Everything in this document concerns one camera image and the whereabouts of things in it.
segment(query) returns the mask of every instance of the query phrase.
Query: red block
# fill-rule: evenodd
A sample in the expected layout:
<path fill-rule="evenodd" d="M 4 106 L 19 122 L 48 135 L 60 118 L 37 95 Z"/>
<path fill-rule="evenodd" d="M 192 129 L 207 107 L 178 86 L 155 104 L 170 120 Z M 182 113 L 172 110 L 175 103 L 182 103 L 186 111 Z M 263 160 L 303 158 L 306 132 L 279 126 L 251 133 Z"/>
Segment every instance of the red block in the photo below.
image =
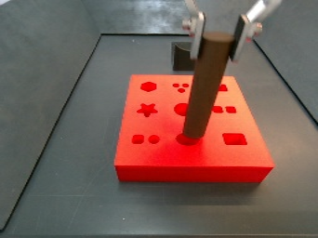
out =
<path fill-rule="evenodd" d="M 190 75 L 132 76 L 115 156 L 119 180 L 261 182 L 274 162 L 234 77 L 222 79 L 199 143 L 176 141 L 191 81 Z"/>

